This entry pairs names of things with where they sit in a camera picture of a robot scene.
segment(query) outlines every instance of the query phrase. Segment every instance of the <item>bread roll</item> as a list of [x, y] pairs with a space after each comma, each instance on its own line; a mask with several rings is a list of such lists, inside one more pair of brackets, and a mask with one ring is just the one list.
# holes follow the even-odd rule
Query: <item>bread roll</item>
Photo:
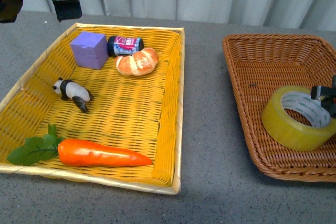
[[133, 55], [118, 56], [114, 63], [117, 70], [126, 76], [142, 76], [154, 70], [159, 56], [153, 48], [144, 48]]

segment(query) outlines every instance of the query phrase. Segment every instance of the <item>yellow woven basket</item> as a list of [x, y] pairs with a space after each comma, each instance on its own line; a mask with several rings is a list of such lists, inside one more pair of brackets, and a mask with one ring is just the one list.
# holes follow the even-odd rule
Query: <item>yellow woven basket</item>
[[[141, 77], [123, 76], [110, 57], [102, 69], [78, 67], [70, 43], [82, 31], [141, 37], [160, 61]], [[72, 79], [94, 100], [82, 113], [52, 89], [56, 80]], [[184, 82], [184, 28], [131, 27], [76, 23], [28, 69], [0, 103], [0, 172], [63, 178], [107, 186], [177, 194], [181, 189]], [[58, 136], [128, 148], [153, 160], [139, 167], [71, 167], [58, 157], [34, 166], [17, 166], [6, 157], [26, 137], [43, 136], [56, 124]]]

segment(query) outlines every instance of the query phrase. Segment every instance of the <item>panda figurine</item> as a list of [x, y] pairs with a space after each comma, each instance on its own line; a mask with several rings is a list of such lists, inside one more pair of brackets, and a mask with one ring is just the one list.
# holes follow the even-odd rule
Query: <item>panda figurine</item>
[[57, 94], [62, 94], [62, 100], [66, 101], [70, 98], [82, 112], [89, 112], [86, 102], [93, 100], [93, 95], [86, 88], [72, 80], [63, 80], [61, 77], [52, 88]]

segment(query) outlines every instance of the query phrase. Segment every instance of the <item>gray table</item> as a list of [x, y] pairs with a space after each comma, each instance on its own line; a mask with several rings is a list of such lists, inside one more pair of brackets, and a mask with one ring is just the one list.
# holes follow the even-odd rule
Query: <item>gray table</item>
[[185, 28], [182, 190], [155, 195], [40, 176], [0, 174], [0, 223], [336, 223], [332, 183], [275, 180], [252, 163], [222, 51], [236, 33], [336, 33], [174, 20], [21, 12], [0, 24], [0, 99], [74, 22]]

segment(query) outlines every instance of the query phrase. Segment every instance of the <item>green leaf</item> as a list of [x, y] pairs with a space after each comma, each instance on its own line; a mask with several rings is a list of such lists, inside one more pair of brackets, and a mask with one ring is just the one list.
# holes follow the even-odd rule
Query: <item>green leaf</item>
[[14, 165], [33, 165], [40, 160], [49, 160], [58, 155], [58, 144], [64, 138], [56, 136], [56, 126], [48, 125], [48, 133], [43, 137], [26, 138], [25, 145], [13, 150], [7, 160]]
[[59, 138], [57, 138], [57, 144], [60, 144], [64, 139], [65, 139], [65, 137], [59, 137]]
[[54, 138], [57, 138], [57, 131], [56, 131], [56, 125], [50, 125], [48, 124], [48, 134], [53, 136]]
[[26, 138], [25, 145], [28, 148], [35, 148], [36, 146], [42, 146], [44, 143], [42, 137], [33, 136]]
[[14, 165], [22, 165], [26, 162], [29, 148], [25, 145], [13, 150], [7, 157], [7, 160]]
[[55, 136], [51, 136], [51, 135], [48, 135], [48, 134], [45, 134], [43, 136], [43, 141], [45, 143], [45, 146], [57, 146], [57, 137]]

